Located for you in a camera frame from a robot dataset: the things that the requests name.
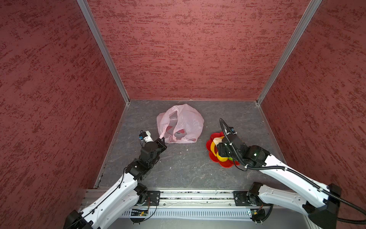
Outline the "yellow fake banana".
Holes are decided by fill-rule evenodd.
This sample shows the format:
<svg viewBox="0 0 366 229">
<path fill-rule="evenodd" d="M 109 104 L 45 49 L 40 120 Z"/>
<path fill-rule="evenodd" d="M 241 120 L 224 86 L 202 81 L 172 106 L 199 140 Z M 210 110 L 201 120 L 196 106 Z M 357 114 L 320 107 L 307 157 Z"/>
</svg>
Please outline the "yellow fake banana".
<svg viewBox="0 0 366 229">
<path fill-rule="evenodd" d="M 210 158 L 214 161 L 214 162 L 226 162 L 228 161 L 229 159 L 227 157 L 221 157 L 219 154 L 218 154 L 218 149 L 216 147 L 216 145 L 213 143 L 213 141 L 209 142 L 207 144 L 207 147 L 208 147 L 208 150 L 210 152 L 209 156 Z"/>
</svg>

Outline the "red flower-shaped plastic bowl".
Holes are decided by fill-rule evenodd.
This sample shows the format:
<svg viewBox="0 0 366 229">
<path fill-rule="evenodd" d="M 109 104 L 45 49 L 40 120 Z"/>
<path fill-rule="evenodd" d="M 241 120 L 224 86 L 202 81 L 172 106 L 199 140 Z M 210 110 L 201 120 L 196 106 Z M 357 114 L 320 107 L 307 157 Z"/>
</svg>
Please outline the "red flower-shaped plastic bowl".
<svg viewBox="0 0 366 229">
<path fill-rule="evenodd" d="M 223 139 L 224 138 L 223 132 L 211 134 L 210 139 L 206 143 L 206 148 L 208 150 L 210 159 L 213 162 L 218 163 L 223 168 L 231 168 L 232 166 L 238 166 L 239 163 L 236 161 L 234 162 L 232 158 L 219 156 L 218 149 L 216 147 L 216 143 L 218 143 L 218 141 L 215 140 L 216 138 Z"/>
</svg>

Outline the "pink plastic bag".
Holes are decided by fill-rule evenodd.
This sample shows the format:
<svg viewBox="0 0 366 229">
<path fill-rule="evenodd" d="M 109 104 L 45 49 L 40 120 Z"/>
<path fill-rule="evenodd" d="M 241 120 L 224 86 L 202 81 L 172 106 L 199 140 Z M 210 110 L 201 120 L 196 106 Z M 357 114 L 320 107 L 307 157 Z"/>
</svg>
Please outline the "pink plastic bag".
<svg viewBox="0 0 366 229">
<path fill-rule="evenodd" d="M 197 142 L 204 128 L 204 118 L 188 104 L 175 105 L 157 118 L 160 138 L 168 144 L 191 144 Z"/>
</svg>

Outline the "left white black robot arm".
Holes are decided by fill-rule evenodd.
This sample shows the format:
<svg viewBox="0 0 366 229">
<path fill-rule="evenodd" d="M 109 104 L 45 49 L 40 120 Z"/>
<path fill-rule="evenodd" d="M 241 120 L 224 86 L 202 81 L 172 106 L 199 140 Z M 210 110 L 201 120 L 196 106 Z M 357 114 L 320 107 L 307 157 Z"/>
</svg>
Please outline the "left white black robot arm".
<svg viewBox="0 0 366 229">
<path fill-rule="evenodd" d="M 66 217 L 65 229 L 107 229 L 125 211 L 145 203 L 147 187 L 141 182 L 149 175 L 167 146 L 163 137 L 155 141 L 149 136 L 139 138 L 145 142 L 140 156 L 124 169 L 119 180 L 101 197 L 81 212 L 73 210 Z"/>
</svg>

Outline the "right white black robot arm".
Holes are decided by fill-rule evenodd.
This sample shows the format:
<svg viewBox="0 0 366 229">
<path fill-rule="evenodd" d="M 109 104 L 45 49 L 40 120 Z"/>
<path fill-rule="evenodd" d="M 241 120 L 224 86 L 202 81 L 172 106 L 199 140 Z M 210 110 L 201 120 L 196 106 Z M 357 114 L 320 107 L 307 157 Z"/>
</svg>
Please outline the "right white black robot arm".
<svg viewBox="0 0 366 229">
<path fill-rule="evenodd" d="M 215 138 L 213 143 L 219 158 L 231 158 L 246 170 L 262 172 L 290 188 L 290 191 L 279 190 L 255 182 L 244 198 L 246 203 L 252 206 L 278 205 L 307 216 L 322 229 L 336 228 L 340 187 L 327 186 L 302 175 L 264 148 L 248 147 L 236 134 Z"/>
</svg>

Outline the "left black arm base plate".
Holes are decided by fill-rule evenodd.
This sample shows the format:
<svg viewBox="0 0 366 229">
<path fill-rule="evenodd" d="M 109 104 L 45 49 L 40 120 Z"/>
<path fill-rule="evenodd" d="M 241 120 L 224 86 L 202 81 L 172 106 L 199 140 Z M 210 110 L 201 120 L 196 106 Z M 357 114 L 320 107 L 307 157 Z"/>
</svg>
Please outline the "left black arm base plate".
<svg viewBox="0 0 366 229">
<path fill-rule="evenodd" d="M 161 191 L 159 190 L 148 190 L 143 206 L 148 206 L 148 202 L 150 202 L 151 206 L 158 206 L 160 202 L 160 195 Z"/>
</svg>

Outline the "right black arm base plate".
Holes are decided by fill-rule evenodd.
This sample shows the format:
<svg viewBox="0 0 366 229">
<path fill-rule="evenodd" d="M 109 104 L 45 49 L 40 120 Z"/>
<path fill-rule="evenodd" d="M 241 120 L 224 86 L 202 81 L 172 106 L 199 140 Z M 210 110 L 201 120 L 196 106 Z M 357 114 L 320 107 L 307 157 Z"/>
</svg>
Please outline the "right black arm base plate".
<svg viewBox="0 0 366 229">
<path fill-rule="evenodd" d="M 233 191 L 233 197 L 236 206 L 271 206 L 270 204 L 264 203 L 257 194 L 248 193 L 247 191 Z"/>
</svg>

